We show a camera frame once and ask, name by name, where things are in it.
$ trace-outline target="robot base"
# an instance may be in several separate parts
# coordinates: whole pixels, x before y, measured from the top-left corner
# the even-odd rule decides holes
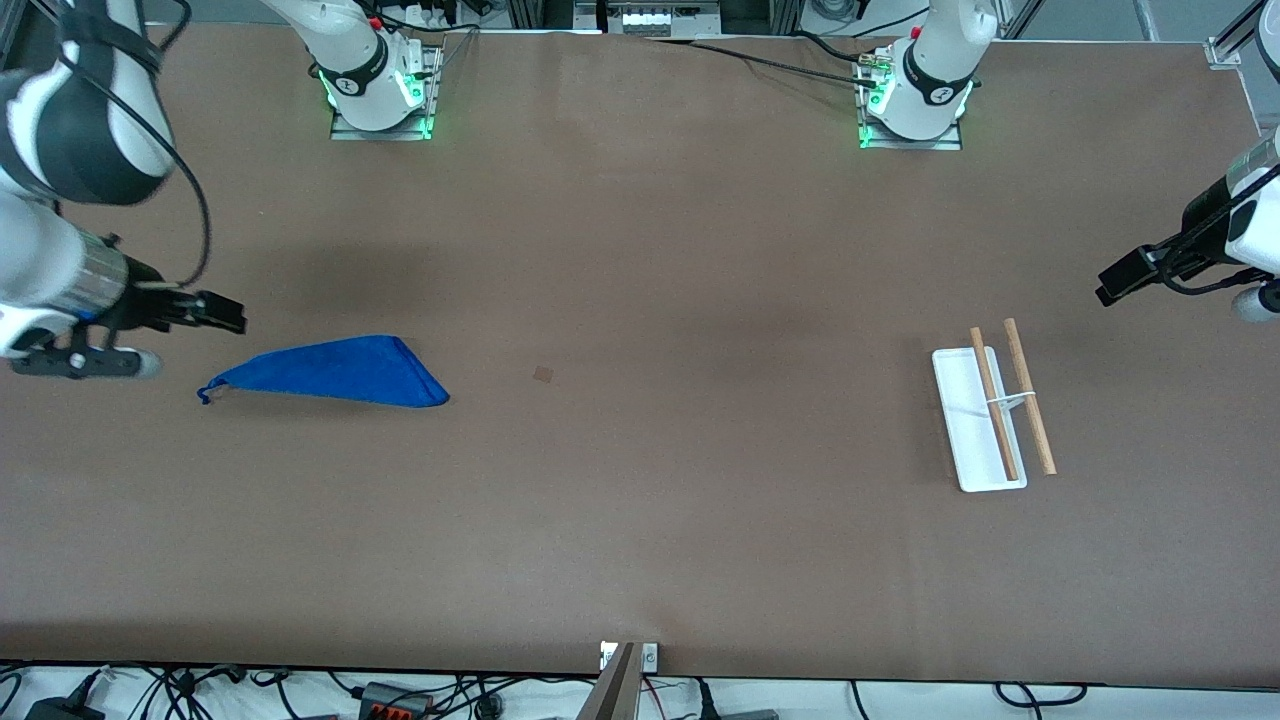
[[[330,140],[366,140],[366,141],[411,141],[431,140],[435,128],[435,106],[440,97],[440,69],[444,63],[444,54],[438,46],[422,47],[422,61],[419,68],[411,68],[411,76],[403,78],[404,94],[415,101],[421,97],[422,104],[404,117],[399,123],[376,132],[362,131],[352,127],[335,109],[333,97],[329,106],[333,110],[333,122],[329,126]]]
[[[884,87],[893,82],[892,58],[887,47],[877,49],[873,54],[863,55],[865,63],[854,63],[854,77],[870,79]],[[910,140],[888,129],[879,118],[868,111],[868,106],[879,101],[877,95],[882,90],[858,87],[855,101],[858,104],[858,146],[859,147],[888,147],[892,150],[960,150],[960,122],[954,120],[941,136],[932,140]]]

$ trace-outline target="mounting plate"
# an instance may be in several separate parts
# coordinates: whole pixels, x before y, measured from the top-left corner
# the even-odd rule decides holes
[[[874,55],[878,56],[886,53],[887,49],[876,50]],[[878,97],[873,97],[882,94],[887,83],[895,82],[893,74],[883,67],[864,67],[860,63],[852,63],[854,77],[859,79],[870,79],[881,83],[877,88],[868,88],[859,86],[856,88],[855,102],[858,105],[858,146],[859,147],[887,147],[891,150],[960,150],[960,123],[959,120],[952,122],[947,132],[942,133],[933,140],[908,140],[900,135],[893,133],[893,131],[884,127],[876,115],[867,111],[867,105],[872,101],[879,101]]]

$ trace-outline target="power adapter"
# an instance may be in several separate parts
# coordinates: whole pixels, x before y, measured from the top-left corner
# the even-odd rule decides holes
[[[498,720],[502,717],[502,697],[494,693],[477,700],[474,716],[475,720]]]
[[[383,683],[369,683],[360,696],[360,717],[374,720],[426,717],[431,707],[431,696]]]
[[[81,682],[69,697],[37,700],[27,711],[27,720],[105,720],[101,710],[88,707],[88,691],[101,670],[95,670]]]
[[[65,697],[37,700],[27,711],[27,720],[105,720],[101,710],[74,707]]]

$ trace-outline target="white floor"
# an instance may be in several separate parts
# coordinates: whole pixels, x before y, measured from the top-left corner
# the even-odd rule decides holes
[[[20,670],[22,685],[3,720],[26,717],[27,710],[46,697],[65,697],[92,667],[29,667]],[[449,675],[339,673],[348,685],[379,680],[404,689],[431,688],[453,682]],[[664,717],[677,717],[700,710],[698,687],[681,678],[662,678],[675,683],[658,691]],[[106,714],[108,720],[125,720],[151,684],[151,676],[137,669],[113,670],[97,679],[90,696],[90,707]],[[773,710],[782,720],[860,720],[852,703],[850,685],[838,680],[709,680],[721,715],[753,710]],[[0,703],[8,697],[12,682],[0,684]],[[959,683],[873,683],[858,684],[870,720],[965,720],[965,719],[1032,719],[1029,710],[1004,705],[988,684]],[[296,673],[284,680],[293,708],[302,717],[338,716],[357,720],[358,702],[340,691],[326,674]],[[1041,700],[1070,694],[1070,689],[1033,687]],[[503,717],[508,720],[572,719],[590,692],[586,683],[544,684],[522,682],[500,694]],[[1018,698],[1016,687],[1006,687]],[[200,685],[196,697],[214,720],[288,720],[275,688],[259,688],[248,680],[232,684],[225,679]],[[164,693],[147,716],[165,720],[168,701]],[[1079,703],[1050,707],[1046,720],[1126,719],[1126,720],[1247,720],[1280,717],[1280,693],[1245,691],[1170,691],[1138,688],[1091,688]],[[466,720],[468,711],[451,715]],[[648,693],[640,702],[640,720],[660,720]]]

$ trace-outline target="black cable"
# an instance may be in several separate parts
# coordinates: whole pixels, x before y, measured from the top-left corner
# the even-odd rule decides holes
[[[195,284],[205,274],[205,269],[209,266],[209,256],[212,254],[214,249],[214,231],[209,218],[209,200],[205,197],[205,190],[200,187],[200,181],[196,179],[196,173],[191,170],[191,167],[187,165],[187,161],[182,159],[182,155],[178,154],[178,150],[175,150],[174,146],[168,140],[165,140],[164,136],[160,135],[160,131],[157,131],[151,123],[148,123],[146,118],[143,118],[137,110],[133,109],[133,106],[125,102],[119,95],[113,92],[110,87],[106,87],[105,85],[99,82],[99,79],[91,76],[88,72],[86,72],[84,68],[79,67],[79,64],[68,58],[65,51],[61,54],[61,63],[67,65],[67,68],[72,72],[73,76],[81,78],[82,81],[92,86],[95,90],[105,95],[106,99],[114,102],[116,108],[124,110],[125,115],[132,118],[133,122],[138,123],[138,126],[142,127],[142,129],[151,136],[151,140],[154,140],[156,145],[159,145],[161,149],[164,149],[166,154],[169,154],[169,156],[173,159],[174,165],[178,165],[178,169],[182,170],[182,174],[187,178],[187,182],[191,184],[192,192],[196,193],[196,202],[200,204],[200,225],[202,237],[200,243],[200,260],[196,263],[196,269],[192,270],[191,275],[188,275],[187,279],[177,284],[179,288],[186,288]]]
[[[164,694],[169,696],[169,710],[165,711],[164,720],[169,720],[174,715],[178,716],[178,720],[187,720],[187,716],[182,714],[182,707],[178,705],[182,700],[182,693],[175,692],[172,683],[165,683]]]
[[[824,73],[822,70],[810,70],[809,68],[801,68],[799,65],[788,65],[786,63],[780,63],[777,60],[769,60],[767,58],[756,58],[755,55],[748,55],[745,53],[739,53],[737,50],[730,50],[727,47],[717,47],[714,45],[703,45],[701,42],[684,42],[681,45],[687,45],[689,47],[698,47],[700,50],[710,50],[712,53],[719,53],[722,55],[728,55],[730,58],[737,58],[739,60],[746,60],[748,63],[759,63],[762,65],[768,65],[771,68],[778,68],[782,70],[788,70],[792,73],[799,73],[803,76],[817,77],[822,79],[833,79],[836,82],[844,82],[849,85],[856,85],[860,87],[876,87],[876,82],[865,78],[854,78],[837,76],[832,73]]]
[[[488,697],[498,694],[499,692],[509,688],[511,685],[515,685],[515,684],[518,684],[518,683],[524,683],[524,682],[525,682],[524,678],[520,678],[520,679],[516,679],[516,680],[508,680],[508,682],[506,682],[506,683],[503,683],[500,685],[497,685],[497,687],[494,687],[492,689],[488,689],[488,691],[480,693],[479,696],[475,697],[475,700],[470,700],[470,701],[460,705],[458,707],[451,707],[449,710],[445,710],[444,712],[440,712],[439,715],[436,715],[436,717],[439,717],[439,719],[448,717],[449,715],[453,715],[454,712],[457,712],[460,710],[466,710],[467,707],[471,707],[472,705],[480,702],[481,700],[485,700]]]
[[[698,682],[698,693],[703,698],[703,712],[699,715],[700,720],[719,720],[719,711],[716,710],[716,698],[712,697],[712,687],[707,684],[707,680],[701,678],[694,678]]]
[[[929,9],[928,9],[928,8],[924,8],[923,10],[916,10],[916,12],[911,13],[910,15],[906,15],[905,18],[899,18],[899,19],[896,19],[896,20],[893,20],[893,22],[890,22],[890,23],[884,23],[884,24],[882,24],[882,26],[876,26],[876,27],[873,27],[873,28],[870,28],[870,29],[864,29],[864,31],[861,31],[861,32],[855,32],[854,35],[849,35],[849,36],[846,36],[846,37],[849,37],[849,38],[854,38],[854,37],[865,37],[865,36],[868,36],[868,35],[870,35],[870,33],[873,33],[873,32],[877,32],[877,31],[881,31],[881,29],[884,29],[884,28],[887,28],[887,27],[893,27],[893,26],[896,26],[896,24],[899,24],[899,23],[905,23],[906,20],[909,20],[909,19],[911,19],[911,18],[918,18],[918,17],[920,17],[920,15],[923,15],[924,13],[928,13],[928,12],[929,12]]]
[[[854,705],[858,706],[858,714],[863,716],[863,720],[872,720],[867,715],[867,708],[863,707],[863,693],[858,692],[858,680],[849,680],[849,687],[854,689]]]
[[[178,24],[174,26],[173,31],[169,32],[169,35],[166,35],[165,38],[160,41],[161,53],[165,53],[170,47],[173,47],[173,44],[178,42],[178,38],[182,37],[182,33],[187,31],[187,26],[191,24],[191,3],[188,3],[187,0],[173,0],[173,3],[177,3],[182,8],[182,19],[179,19]]]
[[[1027,701],[1023,702],[1023,701],[1018,701],[1018,700],[1014,700],[1014,698],[1006,696],[1005,694],[1005,688],[1004,688],[1006,684],[1014,685],[1018,689],[1023,691],[1023,694],[1027,696]],[[995,684],[996,697],[998,697],[1005,705],[1009,705],[1009,706],[1012,706],[1012,707],[1018,707],[1020,710],[1030,710],[1030,711],[1033,711],[1036,714],[1036,720],[1044,720],[1044,714],[1042,712],[1043,708],[1046,708],[1046,707],[1066,707],[1068,705],[1075,705],[1075,703],[1080,702],[1082,700],[1084,700],[1084,696],[1089,693],[1089,687],[1088,685],[1071,685],[1071,687],[1074,687],[1074,688],[1076,688],[1076,691],[1079,691],[1075,694],[1073,694],[1071,697],[1065,697],[1062,700],[1039,700],[1039,698],[1036,697],[1036,693],[1033,693],[1032,689],[1029,687],[1027,687],[1027,683],[996,683]]]
[[[369,17],[378,18],[378,19],[383,20],[384,23],[390,23],[393,26],[392,29],[408,28],[408,29],[416,29],[419,32],[448,32],[451,29],[480,29],[480,26],[476,24],[476,23],[465,23],[465,24],[460,24],[460,26],[445,26],[445,27],[422,27],[422,26],[416,26],[416,24],[407,23],[404,20],[397,20],[396,18],[393,18],[393,17],[390,17],[388,14],[384,14],[378,8],[370,5],[365,0],[357,0],[357,3],[360,4],[360,8],[362,10],[365,10],[365,13]]]
[[[820,47],[823,53],[831,55],[832,58],[837,58],[837,59],[845,60],[847,63],[856,63],[858,61],[858,55],[850,55],[849,53],[841,53],[840,50],[836,50],[835,47],[832,47],[831,45],[828,45],[827,41],[823,40],[820,36],[814,35],[814,33],[812,33],[812,32],[809,32],[806,29],[797,29],[797,31],[792,32],[791,35],[795,36],[795,37],[805,37],[805,38],[812,40],[814,42],[814,45],[817,45],[818,47]]]
[[[145,701],[148,694],[154,698],[157,692],[160,692],[159,678],[151,680],[151,684],[147,685],[147,689],[142,691],[142,694],[138,696],[138,702],[133,703],[133,710],[129,711],[129,714],[124,717],[124,720],[133,720],[133,716],[137,715],[138,710],[142,707],[142,701]]]
[[[67,705],[69,705],[73,710],[83,710],[84,706],[88,705],[88,693],[93,689],[93,682],[97,680],[97,676],[101,674],[102,669],[100,667],[81,680],[81,684],[76,685],[72,694],[67,696]]]
[[[484,678],[479,678],[479,676],[476,678],[476,687],[480,688],[480,697],[485,697],[485,694],[484,694]],[[463,700],[463,702],[466,705],[471,705],[471,712],[468,715],[471,717],[474,717],[475,720],[480,720],[480,716],[476,715],[476,712],[479,712],[479,710],[480,710],[480,698],[476,698],[476,702],[471,703],[471,698],[467,697],[466,692],[463,692],[462,693],[462,700]]]
[[[333,680],[333,684],[347,691],[347,694],[349,694],[351,697],[360,700],[360,697],[364,694],[362,692],[364,688],[358,688],[356,685],[347,685],[346,683],[338,679],[338,674],[334,673],[333,670],[325,670],[325,673],[329,675],[329,679]]]
[[[435,703],[434,712],[436,715],[453,712],[454,710],[462,710],[465,707],[475,707],[475,702],[477,702],[479,698],[476,698],[476,701],[472,701],[471,696],[467,694],[472,688],[480,688],[481,697],[486,697],[484,694],[484,679],[481,679],[479,675],[476,676],[475,680],[471,680],[470,684],[467,684],[465,675],[457,675],[454,679],[456,682],[453,685],[453,694],[444,698],[444,701]],[[458,698],[462,698],[462,705],[454,706],[454,702],[457,702]]]
[[[1197,223],[1196,227],[1170,238],[1169,250],[1160,259],[1160,261],[1156,263],[1156,273],[1160,275],[1160,282],[1165,287],[1179,295],[1194,296],[1194,295],[1204,295],[1207,292],[1213,292],[1215,290],[1222,290],[1225,287],[1244,284],[1247,282],[1253,282],[1256,279],[1262,279],[1262,277],[1254,277],[1252,279],[1247,279],[1249,277],[1249,273],[1262,273],[1261,270],[1251,268],[1247,270],[1242,270],[1229,278],[1217,281],[1215,283],[1199,287],[1188,287],[1174,279],[1170,269],[1178,260],[1179,255],[1181,255],[1188,247],[1190,247],[1190,245],[1196,242],[1196,240],[1199,238],[1199,236],[1204,234],[1204,231],[1213,227],[1213,224],[1221,220],[1224,217],[1226,217],[1228,213],[1230,213],[1235,208],[1243,205],[1245,201],[1252,199],[1253,195],[1261,191],[1268,182],[1274,181],[1276,177],[1280,177],[1280,164],[1268,169],[1266,173],[1262,174],[1262,177],[1249,183],[1249,186],[1245,187],[1243,192],[1238,192],[1230,200],[1219,205],[1216,210],[1213,210],[1212,213],[1208,214],[1208,217]]]
[[[289,696],[284,694],[284,682],[275,683],[275,692],[280,693],[280,705],[284,706],[284,711],[289,714],[289,720],[302,720],[298,714],[293,711],[293,706],[289,705]]]
[[[138,705],[142,706],[142,715],[138,716],[138,720],[147,720],[147,715],[151,714],[151,703],[155,702],[156,696],[160,694],[160,688],[168,682],[165,679],[166,675],[154,673],[154,676],[155,680],[151,683],[151,687],[142,693],[142,697],[138,698]],[[137,712],[138,705],[133,706],[133,711],[129,712],[129,716],[125,720],[133,720],[133,712]]]
[[[18,697],[18,689],[22,688],[22,675],[12,669],[9,673],[0,675],[0,683],[6,683],[9,680],[13,680],[13,689],[9,691],[9,697],[4,698],[4,702],[0,703],[0,716],[4,715],[5,710],[9,710],[9,706],[13,705],[13,698]]]

